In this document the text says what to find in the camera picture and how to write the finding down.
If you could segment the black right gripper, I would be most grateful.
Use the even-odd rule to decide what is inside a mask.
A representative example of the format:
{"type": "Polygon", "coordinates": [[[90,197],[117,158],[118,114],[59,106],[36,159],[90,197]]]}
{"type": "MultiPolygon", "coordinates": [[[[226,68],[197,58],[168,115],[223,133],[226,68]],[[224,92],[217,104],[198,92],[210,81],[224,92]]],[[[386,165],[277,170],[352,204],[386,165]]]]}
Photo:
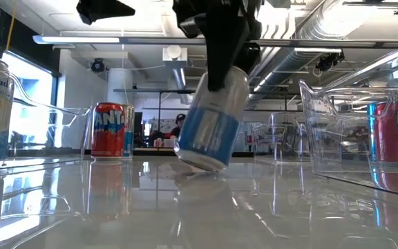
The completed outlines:
{"type": "Polygon", "coordinates": [[[235,66],[250,74],[260,62],[260,46],[245,41],[261,36],[256,19],[264,0],[173,0],[178,28],[189,38],[203,35],[207,47],[209,91],[224,87],[235,66]]]}

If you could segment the blue silver Red Bull can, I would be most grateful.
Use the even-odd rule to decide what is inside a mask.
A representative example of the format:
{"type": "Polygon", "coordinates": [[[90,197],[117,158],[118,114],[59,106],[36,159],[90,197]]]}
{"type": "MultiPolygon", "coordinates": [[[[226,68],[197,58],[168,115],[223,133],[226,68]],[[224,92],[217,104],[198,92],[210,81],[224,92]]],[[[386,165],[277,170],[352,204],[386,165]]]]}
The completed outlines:
{"type": "Polygon", "coordinates": [[[134,139],[134,121],[135,121],[135,108],[133,105],[125,104],[125,129],[124,129],[124,157],[131,158],[133,156],[133,139],[134,139]]]}

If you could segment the long horizontal overhead bar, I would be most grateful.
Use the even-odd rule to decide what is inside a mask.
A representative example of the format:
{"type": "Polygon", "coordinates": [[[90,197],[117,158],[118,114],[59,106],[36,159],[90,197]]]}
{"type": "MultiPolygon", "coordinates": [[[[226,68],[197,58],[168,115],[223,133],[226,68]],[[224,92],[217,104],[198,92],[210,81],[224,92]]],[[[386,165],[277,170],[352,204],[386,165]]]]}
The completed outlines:
{"type": "MultiPolygon", "coordinates": [[[[124,44],[124,45],[183,45],[204,46],[205,39],[175,37],[63,37],[41,36],[32,37],[36,44],[124,44]]],[[[261,47],[292,47],[292,48],[364,48],[364,49],[396,49],[398,40],[302,40],[302,39],[261,39],[255,41],[261,47]]]]}

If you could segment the white box lamp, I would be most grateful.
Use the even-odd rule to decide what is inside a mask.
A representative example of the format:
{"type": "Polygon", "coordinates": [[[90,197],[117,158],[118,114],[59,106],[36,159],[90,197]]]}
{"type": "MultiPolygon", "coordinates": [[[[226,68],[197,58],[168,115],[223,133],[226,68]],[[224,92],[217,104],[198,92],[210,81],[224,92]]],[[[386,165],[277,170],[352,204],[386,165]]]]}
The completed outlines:
{"type": "Polygon", "coordinates": [[[188,64],[187,48],[170,45],[162,49],[162,61],[168,68],[182,68],[188,64]]]}

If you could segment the white round column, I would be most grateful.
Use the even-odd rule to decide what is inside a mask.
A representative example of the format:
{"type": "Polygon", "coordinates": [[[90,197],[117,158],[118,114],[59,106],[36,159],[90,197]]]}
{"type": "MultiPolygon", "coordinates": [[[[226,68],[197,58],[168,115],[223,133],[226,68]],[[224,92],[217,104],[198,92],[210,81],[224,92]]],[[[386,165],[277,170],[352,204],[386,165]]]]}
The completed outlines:
{"type": "Polygon", "coordinates": [[[133,74],[126,68],[112,68],[108,72],[106,100],[119,104],[133,104],[133,74]]]}

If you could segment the white light strip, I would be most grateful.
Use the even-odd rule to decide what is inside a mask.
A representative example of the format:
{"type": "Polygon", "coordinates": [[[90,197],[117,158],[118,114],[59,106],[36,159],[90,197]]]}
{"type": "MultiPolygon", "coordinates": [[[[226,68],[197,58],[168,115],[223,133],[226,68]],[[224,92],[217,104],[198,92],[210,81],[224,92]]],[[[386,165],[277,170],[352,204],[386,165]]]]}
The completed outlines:
{"type": "Polygon", "coordinates": [[[294,48],[296,52],[302,53],[341,53],[340,48],[294,48]]]}

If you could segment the person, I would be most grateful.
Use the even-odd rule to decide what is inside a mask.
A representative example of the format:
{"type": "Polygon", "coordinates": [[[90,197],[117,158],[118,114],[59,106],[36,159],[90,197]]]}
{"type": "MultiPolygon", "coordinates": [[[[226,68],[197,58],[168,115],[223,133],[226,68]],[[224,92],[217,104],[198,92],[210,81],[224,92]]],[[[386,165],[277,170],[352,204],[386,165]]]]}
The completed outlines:
{"type": "Polygon", "coordinates": [[[183,113],[180,113],[180,114],[178,114],[176,116],[176,121],[175,121],[176,127],[171,130],[171,133],[170,133],[170,137],[171,138],[172,137],[175,137],[175,138],[179,137],[181,129],[182,129],[182,126],[183,126],[184,121],[185,121],[185,118],[186,118],[186,115],[183,114],[183,113]]]}

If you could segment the black metal rack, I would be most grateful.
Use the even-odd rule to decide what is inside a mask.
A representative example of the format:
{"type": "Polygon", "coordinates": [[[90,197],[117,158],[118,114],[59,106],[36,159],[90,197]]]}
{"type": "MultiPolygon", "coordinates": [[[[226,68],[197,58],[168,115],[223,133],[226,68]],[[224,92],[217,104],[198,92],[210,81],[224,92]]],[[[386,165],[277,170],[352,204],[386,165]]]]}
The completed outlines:
{"type": "MultiPolygon", "coordinates": [[[[150,136],[158,131],[170,134],[176,126],[176,116],[188,112],[193,96],[192,90],[113,89],[107,93],[107,100],[133,105],[142,114],[144,135],[150,136]]],[[[267,123],[273,112],[300,111],[301,108],[299,95],[273,94],[248,102],[242,122],[267,123]]]]}

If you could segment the large window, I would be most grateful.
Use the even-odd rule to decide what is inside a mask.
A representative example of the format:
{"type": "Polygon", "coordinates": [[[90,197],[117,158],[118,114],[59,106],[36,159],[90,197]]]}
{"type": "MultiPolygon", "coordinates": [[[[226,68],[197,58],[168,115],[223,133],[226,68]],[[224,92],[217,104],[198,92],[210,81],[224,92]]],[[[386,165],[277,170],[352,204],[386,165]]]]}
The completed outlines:
{"type": "MultiPolygon", "coordinates": [[[[27,61],[5,52],[2,60],[8,65],[11,73],[15,74],[22,85],[15,88],[14,97],[23,99],[27,95],[32,101],[50,104],[53,96],[53,76],[27,61]]],[[[52,139],[49,124],[53,121],[50,109],[40,106],[14,102],[10,118],[11,149],[43,149],[52,139]]]]}

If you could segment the white glossy board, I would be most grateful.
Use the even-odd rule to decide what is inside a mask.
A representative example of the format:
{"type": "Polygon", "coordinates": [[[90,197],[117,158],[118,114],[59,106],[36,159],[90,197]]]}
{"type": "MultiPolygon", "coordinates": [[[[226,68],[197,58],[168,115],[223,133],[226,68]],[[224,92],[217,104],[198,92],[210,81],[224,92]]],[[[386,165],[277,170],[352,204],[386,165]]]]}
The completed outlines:
{"type": "Polygon", "coordinates": [[[0,168],[0,249],[398,249],[398,195],[255,160],[0,168]]]}

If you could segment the silver spiral air duct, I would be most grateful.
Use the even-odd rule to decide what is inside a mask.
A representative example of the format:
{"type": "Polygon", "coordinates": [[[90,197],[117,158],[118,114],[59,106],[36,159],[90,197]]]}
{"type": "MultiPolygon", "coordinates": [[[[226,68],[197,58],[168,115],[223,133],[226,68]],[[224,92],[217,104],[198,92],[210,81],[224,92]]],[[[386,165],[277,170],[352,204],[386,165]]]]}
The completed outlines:
{"type": "MultiPolygon", "coordinates": [[[[380,7],[398,8],[396,2],[377,0],[322,0],[303,21],[292,39],[308,40],[398,40],[391,39],[347,39],[368,17],[373,17],[380,7]]],[[[274,92],[281,84],[296,75],[299,70],[314,61],[322,53],[302,53],[292,47],[274,47],[260,68],[250,77],[254,82],[248,102],[255,102],[274,92]]]]}

